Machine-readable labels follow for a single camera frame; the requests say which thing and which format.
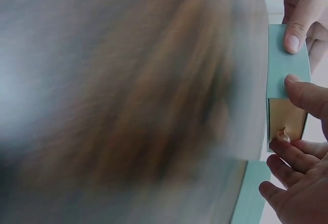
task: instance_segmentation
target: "gift box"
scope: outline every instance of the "gift box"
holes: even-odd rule
[[[274,138],[301,139],[308,114],[294,106],[287,97],[284,79],[297,75],[303,82],[311,82],[309,55],[305,43],[297,54],[283,47],[286,25],[269,25],[268,82],[266,87],[266,124],[268,145]]]

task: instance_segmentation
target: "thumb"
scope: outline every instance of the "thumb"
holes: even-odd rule
[[[290,101],[314,117],[328,120],[328,89],[315,84],[300,82],[294,75],[285,79],[285,88]]]
[[[314,0],[299,0],[287,24],[283,44],[285,49],[296,54],[305,41],[310,26],[320,15],[319,3]]]

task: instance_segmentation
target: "small gold object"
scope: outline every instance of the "small gold object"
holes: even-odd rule
[[[286,127],[284,127],[282,130],[277,132],[277,139],[282,141],[282,142],[291,142],[291,139],[289,136],[286,134]]]

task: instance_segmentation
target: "teal surface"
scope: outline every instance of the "teal surface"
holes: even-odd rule
[[[267,98],[287,98],[284,79],[289,74],[295,74],[303,82],[311,82],[311,72],[306,45],[298,54],[292,55],[283,47],[285,25],[269,25],[269,63]]]
[[[271,173],[265,161],[249,161],[237,200],[231,224],[259,224],[265,200],[258,191]]]

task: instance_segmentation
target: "mint green box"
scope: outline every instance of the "mint green box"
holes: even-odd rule
[[[288,99],[284,79],[295,74],[303,82],[311,82],[309,55],[306,45],[299,53],[289,54],[283,47],[286,25],[269,25],[268,81],[266,87],[266,124],[269,142],[286,127],[291,140],[301,139],[308,114]]]
[[[258,187],[270,181],[271,171],[265,161],[248,161],[231,224],[259,224],[265,200]]]

